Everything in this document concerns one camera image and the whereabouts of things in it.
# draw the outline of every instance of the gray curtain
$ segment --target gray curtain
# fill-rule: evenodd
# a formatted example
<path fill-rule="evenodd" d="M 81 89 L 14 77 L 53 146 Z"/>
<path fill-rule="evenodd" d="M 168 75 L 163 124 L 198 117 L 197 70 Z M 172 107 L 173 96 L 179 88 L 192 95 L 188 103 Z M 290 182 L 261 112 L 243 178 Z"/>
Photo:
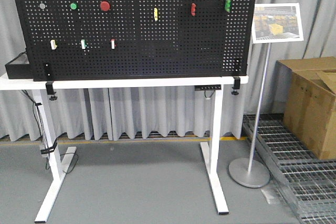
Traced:
<path fill-rule="evenodd" d="M 276 66 L 278 59 L 299 59 L 335 55 L 334 0 L 257 0 L 257 3 L 296 3 L 301 5 L 304 42 L 274 44 L 266 82 L 263 112 L 282 112 L 286 101 L 287 81 Z M 0 74 L 4 64 L 24 50 L 22 31 L 14 0 L 0 0 Z M 254 113 L 262 74 L 265 46 L 251 45 L 249 56 L 250 82 L 240 95 L 224 90 L 221 133 L 233 132 L 240 137 L 244 112 Z M 137 131 L 147 137 L 151 131 L 166 136 L 177 131 L 183 136 L 193 131 L 203 136 L 210 130 L 211 100 L 205 100 L 193 87 L 118 88 L 57 90 L 58 100 L 50 102 L 56 134 L 67 132 L 73 138 L 84 132 L 86 139 L 99 139 L 103 133 L 117 140 L 126 132 L 134 138 Z M 10 135 L 12 141 L 25 134 L 32 140 L 38 130 L 32 105 L 17 91 L 0 91 L 0 137 Z"/>

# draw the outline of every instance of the signboard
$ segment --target signboard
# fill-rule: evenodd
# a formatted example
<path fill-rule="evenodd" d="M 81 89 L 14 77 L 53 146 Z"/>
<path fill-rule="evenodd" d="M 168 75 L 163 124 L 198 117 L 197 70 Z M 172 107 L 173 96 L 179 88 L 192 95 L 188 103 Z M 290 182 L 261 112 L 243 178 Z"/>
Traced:
<path fill-rule="evenodd" d="M 303 41 L 299 3 L 256 4 L 252 37 L 254 44 Z"/>

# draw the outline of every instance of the metal pole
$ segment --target metal pole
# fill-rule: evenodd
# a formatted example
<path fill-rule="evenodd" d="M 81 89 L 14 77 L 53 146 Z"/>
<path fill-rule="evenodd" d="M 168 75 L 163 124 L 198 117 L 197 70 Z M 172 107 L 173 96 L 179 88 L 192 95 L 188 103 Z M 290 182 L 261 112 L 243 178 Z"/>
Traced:
<path fill-rule="evenodd" d="M 264 63 L 264 72 L 262 74 L 263 75 L 263 80 L 261 81 L 261 87 L 260 87 L 258 109 L 257 109 L 256 119 L 255 119 L 255 122 L 254 122 L 254 131 L 253 131 L 252 144 L 251 144 L 251 150 L 250 150 L 250 159 L 249 159 L 249 163 L 248 163 L 247 173 L 250 173 L 251 169 L 252 169 L 254 150 L 255 150 L 255 147 L 256 147 L 256 137 L 257 137 L 257 133 L 258 133 L 258 123 L 259 123 L 259 118 L 260 118 L 261 102 L 263 101 L 264 86 L 265 86 L 265 80 L 266 80 L 266 74 L 267 74 L 269 55 L 270 55 L 270 52 L 271 52 L 271 46 L 272 46 L 272 43 L 268 43 L 267 55 L 266 55 L 266 59 L 265 59 L 265 63 Z"/>

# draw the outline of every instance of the black pegboard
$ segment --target black pegboard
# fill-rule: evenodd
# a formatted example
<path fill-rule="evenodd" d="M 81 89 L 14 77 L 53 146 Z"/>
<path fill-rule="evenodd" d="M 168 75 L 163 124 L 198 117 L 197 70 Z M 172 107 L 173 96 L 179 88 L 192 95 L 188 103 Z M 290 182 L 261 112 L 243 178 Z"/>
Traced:
<path fill-rule="evenodd" d="M 47 79 L 44 62 L 53 80 L 246 74 L 255 0 L 232 0 L 230 13 L 225 0 L 15 1 L 34 80 Z M 101 1 L 109 1 L 111 10 L 103 12 Z"/>

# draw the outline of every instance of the round base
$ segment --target round base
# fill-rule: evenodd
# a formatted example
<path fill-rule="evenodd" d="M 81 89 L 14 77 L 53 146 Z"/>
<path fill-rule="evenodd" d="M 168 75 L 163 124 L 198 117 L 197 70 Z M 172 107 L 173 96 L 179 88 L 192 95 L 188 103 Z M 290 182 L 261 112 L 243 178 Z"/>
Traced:
<path fill-rule="evenodd" d="M 266 186 L 270 178 L 268 169 L 262 163 L 253 160 L 251 172 L 248 173 L 248 162 L 248 158 L 233 160 L 229 165 L 231 178 L 249 188 Z"/>

